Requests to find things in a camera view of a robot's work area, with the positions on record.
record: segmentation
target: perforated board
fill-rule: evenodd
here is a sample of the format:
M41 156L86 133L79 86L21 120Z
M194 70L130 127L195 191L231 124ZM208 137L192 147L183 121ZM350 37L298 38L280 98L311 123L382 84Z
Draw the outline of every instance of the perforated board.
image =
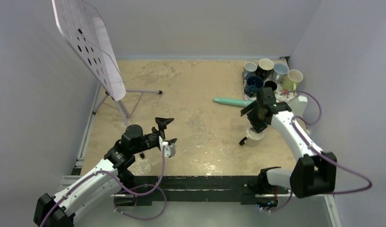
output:
M95 23L93 23L93 18L87 10L89 6L81 0L52 0L52 5L56 24L66 42L90 69L91 73L99 79L115 101L121 100L125 96L126 90L122 77L117 71L118 66L113 65L110 57L94 46L100 47L111 55L116 64L102 20L94 18ZM103 43L103 40L106 43L104 48L100 44Z

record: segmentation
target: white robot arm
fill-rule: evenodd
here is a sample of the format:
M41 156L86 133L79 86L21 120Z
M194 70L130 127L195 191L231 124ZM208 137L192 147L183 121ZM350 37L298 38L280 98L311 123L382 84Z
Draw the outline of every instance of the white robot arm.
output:
M245 114L257 133L272 125L286 141L297 161L293 171L280 167L262 169L254 187L260 191L269 191L273 186L282 186L291 189L297 198L333 192L336 166L311 151L311 147L319 151L322 149L309 138L296 120L292 121L292 110L284 102L277 103L271 89L264 88L257 92L257 101L242 109L241 115ZM293 124L311 147L307 146ZM322 153L336 162L332 152Z
M164 130L173 120L155 118L159 130L153 127L152 133L147 135L143 135L139 125L129 126L122 138L87 174L53 196L44 194L39 198L34 223L44 227L73 227L92 207L119 192L119 183L100 171L116 176L124 186L132 188L133 174L127 168L135 162L135 154L157 147L165 157L175 155L177 139L164 140Z

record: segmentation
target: beige table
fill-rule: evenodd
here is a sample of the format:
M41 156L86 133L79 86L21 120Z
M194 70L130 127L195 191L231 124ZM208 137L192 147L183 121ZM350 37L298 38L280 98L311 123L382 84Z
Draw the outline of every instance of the beige table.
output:
M295 160L272 127L256 148L239 146L249 125L241 107L221 105L214 97L243 98L241 72L246 61L118 61L127 88L163 90L145 94L129 122L144 133L156 126L155 117L175 118L166 138L178 138L176 156L166 159L165 175L257 175L261 168L293 169ZM126 94L131 109L139 94ZM107 104L115 106L111 99ZM96 114L82 174L103 158L125 131L119 112L102 105ZM157 149L136 156L129 168L135 175L158 175L161 154Z

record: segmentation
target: metal leg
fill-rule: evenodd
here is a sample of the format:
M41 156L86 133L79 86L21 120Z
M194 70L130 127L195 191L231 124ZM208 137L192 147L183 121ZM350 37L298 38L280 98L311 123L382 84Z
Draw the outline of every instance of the metal leg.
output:
M133 113L134 113L134 111L135 111L135 109L136 109L138 103L140 102L141 98L143 97L143 95L144 95L144 93L141 93L140 98L138 99L137 103L134 105L134 108L133 108L133 110L131 111L130 116L133 115Z
M117 101L116 102L116 105L118 107L118 110L122 110L125 114L126 114L126 117L131 117L131 114L129 113L129 111L126 109L125 105L123 105L123 102L122 101Z
M115 103L116 103L116 106L118 107L119 113L121 114L121 116L126 124L126 127L129 127L130 124L128 122L128 118L126 116L126 113L123 112L123 109L122 109L122 106L123 106L123 108L126 110L125 106L123 105L123 103L121 101L116 101Z
M100 106L105 102L107 97L108 97L108 94L105 93L104 98L97 104L96 107L94 107L93 114L95 114L97 112L98 108L100 108Z
M140 89L126 89L126 92L139 92L139 93L162 94L162 91L140 90Z

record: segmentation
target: small cup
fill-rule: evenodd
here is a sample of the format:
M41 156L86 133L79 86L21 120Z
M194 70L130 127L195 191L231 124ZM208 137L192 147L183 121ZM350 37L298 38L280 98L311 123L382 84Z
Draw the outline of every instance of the small cup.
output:
M249 97L253 97L263 85L264 82L261 78L257 76L250 77L247 79L246 85L244 86L244 93Z
M281 62L276 63L274 65L274 69L271 72L270 79L271 81L279 84L288 72L289 66Z
M274 62L268 58L263 58L258 61L256 76L260 77L262 80L266 80L274 68Z
M288 91L295 91L302 80L303 74L300 71L290 70L283 80L282 87Z
M248 79L252 76L255 76L256 70L257 65L254 62L246 62L246 64L244 64L243 79Z
M264 87L270 87L273 91L275 91L278 88L278 85L275 82L269 80L265 82Z

